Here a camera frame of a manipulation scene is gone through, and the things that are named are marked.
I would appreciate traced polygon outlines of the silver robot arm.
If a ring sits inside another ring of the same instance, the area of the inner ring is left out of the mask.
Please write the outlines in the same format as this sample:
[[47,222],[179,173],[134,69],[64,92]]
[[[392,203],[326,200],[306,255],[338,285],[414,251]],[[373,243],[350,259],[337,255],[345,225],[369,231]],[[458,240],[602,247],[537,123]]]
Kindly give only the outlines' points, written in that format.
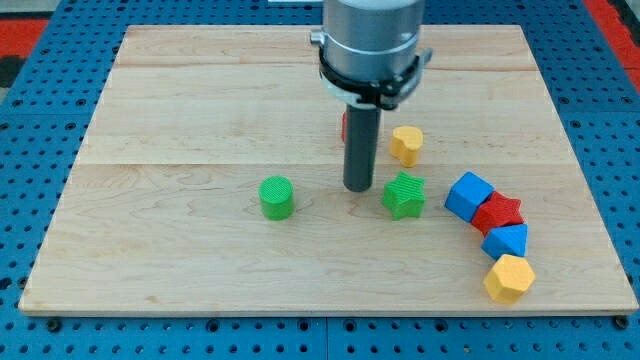
[[328,92],[364,110],[393,110],[422,79],[432,56],[418,52],[424,0],[326,0],[310,34]]

